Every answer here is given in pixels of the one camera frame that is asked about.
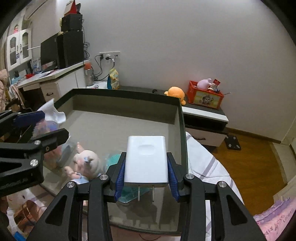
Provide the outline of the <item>pale-haired doll figure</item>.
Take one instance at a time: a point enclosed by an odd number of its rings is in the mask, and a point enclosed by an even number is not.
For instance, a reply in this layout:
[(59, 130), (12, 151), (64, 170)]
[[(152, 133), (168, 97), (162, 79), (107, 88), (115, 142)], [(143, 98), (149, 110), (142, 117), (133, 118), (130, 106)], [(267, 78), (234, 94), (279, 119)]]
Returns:
[(95, 152), (84, 149), (79, 142), (76, 150), (73, 167), (64, 167), (64, 172), (71, 181), (78, 185), (85, 184), (103, 173), (104, 163)]

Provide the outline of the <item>teal round case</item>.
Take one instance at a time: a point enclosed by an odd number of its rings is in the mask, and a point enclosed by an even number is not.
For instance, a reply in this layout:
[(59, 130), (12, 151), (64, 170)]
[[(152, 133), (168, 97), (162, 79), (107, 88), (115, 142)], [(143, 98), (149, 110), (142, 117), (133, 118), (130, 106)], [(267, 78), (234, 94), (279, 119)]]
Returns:
[(110, 177), (109, 187), (105, 190), (109, 202), (128, 204), (150, 192), (150, 188), (125, 184), (126, 152), (111, 153), (106, 157), (106, 173)]

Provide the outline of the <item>rose gold cup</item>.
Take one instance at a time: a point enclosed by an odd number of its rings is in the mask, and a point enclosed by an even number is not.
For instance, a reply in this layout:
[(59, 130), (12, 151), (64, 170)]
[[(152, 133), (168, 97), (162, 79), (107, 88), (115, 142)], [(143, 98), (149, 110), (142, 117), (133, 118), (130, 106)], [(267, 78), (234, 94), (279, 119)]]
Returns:
[(35, 202), (27, 200), (14, 214), (16, 226), (23, 233), (30, 233), (44, 212), (44, 206), (40, 207)]

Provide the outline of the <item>blue highlighter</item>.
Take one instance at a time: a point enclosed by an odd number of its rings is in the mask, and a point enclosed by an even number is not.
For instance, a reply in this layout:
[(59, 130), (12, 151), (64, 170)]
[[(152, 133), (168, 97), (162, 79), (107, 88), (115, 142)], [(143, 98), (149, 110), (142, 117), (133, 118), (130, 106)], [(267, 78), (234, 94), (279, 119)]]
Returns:
[(21, 235), (19, 232), (15, 232), (14, 238), (16, 241), (26, 241), (26, 238), (23, 235)]

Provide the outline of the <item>clear plastic package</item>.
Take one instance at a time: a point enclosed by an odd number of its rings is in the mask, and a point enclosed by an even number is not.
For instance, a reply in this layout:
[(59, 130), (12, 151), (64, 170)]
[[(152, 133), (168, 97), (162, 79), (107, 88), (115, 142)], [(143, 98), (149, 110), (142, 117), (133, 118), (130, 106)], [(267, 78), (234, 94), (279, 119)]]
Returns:
[(62, 128), (66, 114), (55, 107), (55, 99), (50, 99), (36, 112), (36, 124), (31, 140), (41, 142), (44, 148), (43, 163), (49, 169), (61, 169), (74, 150), (70, 134)]

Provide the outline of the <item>pink bedding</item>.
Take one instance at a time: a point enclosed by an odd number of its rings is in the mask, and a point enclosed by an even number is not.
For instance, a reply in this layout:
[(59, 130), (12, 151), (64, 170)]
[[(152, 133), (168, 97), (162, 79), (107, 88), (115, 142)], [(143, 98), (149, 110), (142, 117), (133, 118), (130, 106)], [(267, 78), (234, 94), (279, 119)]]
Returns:
[(277, 200), (269, 209), (253, 218), (266, 240), (276, 240), (295, 213), (295, 198)]

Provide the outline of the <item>white desk with drawers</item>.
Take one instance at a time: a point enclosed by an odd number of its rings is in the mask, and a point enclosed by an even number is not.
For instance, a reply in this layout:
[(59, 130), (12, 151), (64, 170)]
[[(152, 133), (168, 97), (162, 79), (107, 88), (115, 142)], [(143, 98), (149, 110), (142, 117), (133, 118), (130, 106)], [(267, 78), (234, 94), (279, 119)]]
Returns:
[(45, 101), (58, 100), (74, 88), (85, 88), (84, 62), (70, 67), (38, 73), (22, 80), (17, 87), (23, 91), (40, 89)]

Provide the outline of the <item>black computer monitor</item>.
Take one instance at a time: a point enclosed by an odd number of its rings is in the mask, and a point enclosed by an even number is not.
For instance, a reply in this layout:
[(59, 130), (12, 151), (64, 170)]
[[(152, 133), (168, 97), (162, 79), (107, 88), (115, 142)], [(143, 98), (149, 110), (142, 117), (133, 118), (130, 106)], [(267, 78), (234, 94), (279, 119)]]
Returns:
[(57, 37), (55, 34), (41, 43), (41, 65), (46, 65), (45, 69), (59, 69)]

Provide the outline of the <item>black computer tower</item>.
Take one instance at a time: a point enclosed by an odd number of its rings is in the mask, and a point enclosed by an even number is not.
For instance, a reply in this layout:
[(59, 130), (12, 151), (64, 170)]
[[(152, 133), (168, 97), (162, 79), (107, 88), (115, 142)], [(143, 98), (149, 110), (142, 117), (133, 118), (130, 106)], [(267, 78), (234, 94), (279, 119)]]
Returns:
[(67, 68), (84, 60), (83, 32), (70, 31), (57, 36), (58, 67)]

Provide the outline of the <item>low black white bench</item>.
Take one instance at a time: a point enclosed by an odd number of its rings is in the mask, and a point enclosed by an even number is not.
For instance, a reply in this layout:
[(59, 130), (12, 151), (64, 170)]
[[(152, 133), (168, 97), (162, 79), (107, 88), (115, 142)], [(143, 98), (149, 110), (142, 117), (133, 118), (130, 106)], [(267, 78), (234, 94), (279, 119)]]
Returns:
[[(175, 101), (164, 100), (164, 91), (160, 89), (123, 86), (113, 96), (125, 116), (173, 124), (173, 116), (178, 113)], [(222, 144), (228, 123), (222, 110), (188, 103), (182, 112), (186, 132), (194, 139), (208, 149)]]

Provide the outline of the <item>yellow blue snack bag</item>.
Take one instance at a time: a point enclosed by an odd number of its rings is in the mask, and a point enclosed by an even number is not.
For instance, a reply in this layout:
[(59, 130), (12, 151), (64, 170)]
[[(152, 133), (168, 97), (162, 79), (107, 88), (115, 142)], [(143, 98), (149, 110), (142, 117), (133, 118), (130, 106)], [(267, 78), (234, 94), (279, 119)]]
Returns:
[(108, 89), (119, 89), (119, 75), (118, 71), (115, 68), (112, 68), (109, 72), (107, 79), (107, 88)]

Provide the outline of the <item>pink box with black rim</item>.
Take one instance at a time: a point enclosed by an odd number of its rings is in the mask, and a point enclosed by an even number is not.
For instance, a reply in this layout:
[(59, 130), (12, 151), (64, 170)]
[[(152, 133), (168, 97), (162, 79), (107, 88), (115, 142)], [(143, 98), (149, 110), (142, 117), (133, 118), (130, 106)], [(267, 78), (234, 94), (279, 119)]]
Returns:
[[(187, 167), (182, 108), (175, 97), (135, 90), (74, 88), (54, 103), (66, 114), (62, 127), (71, 141), (105, 160), (125, 152), (130, 136), (164, 136), (166, 150)], [(182, 204), (169, 187), (156, 188), (129, 204), (109, 203), (112, 225), (139, 232), (179, 235)]]

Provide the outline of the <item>red toy crate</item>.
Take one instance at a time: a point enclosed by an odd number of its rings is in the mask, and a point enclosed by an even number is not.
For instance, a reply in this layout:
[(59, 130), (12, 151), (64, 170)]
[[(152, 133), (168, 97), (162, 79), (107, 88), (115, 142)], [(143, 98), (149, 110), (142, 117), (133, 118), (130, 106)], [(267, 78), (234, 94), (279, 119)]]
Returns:
[(203, 90), (197, 87), (197, 82), (190, 80), (187, 91), (187, 99), (190, 104), (218, 109), (224, 98), (221, 91)]

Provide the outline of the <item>red desk calendar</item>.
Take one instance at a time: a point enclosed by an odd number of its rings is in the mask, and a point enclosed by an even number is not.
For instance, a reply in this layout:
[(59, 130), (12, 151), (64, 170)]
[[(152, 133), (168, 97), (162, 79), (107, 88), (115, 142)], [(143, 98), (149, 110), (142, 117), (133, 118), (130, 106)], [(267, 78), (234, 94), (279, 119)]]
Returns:
[(77, 14), (80, 12), (81, 3), (76, 3), (75, 0), (70, 0), (65, 6), (64, 16), (69, 14)]

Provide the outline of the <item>white wall socket strip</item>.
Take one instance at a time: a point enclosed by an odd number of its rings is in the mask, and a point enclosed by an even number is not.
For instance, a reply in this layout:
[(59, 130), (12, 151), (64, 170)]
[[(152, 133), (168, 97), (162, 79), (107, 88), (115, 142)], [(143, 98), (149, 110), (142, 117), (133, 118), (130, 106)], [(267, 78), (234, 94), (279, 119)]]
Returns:
[(115, 61), (120, 58), (120, 51), (100, 52), (99, 56), (102, 56), (105, 60)]

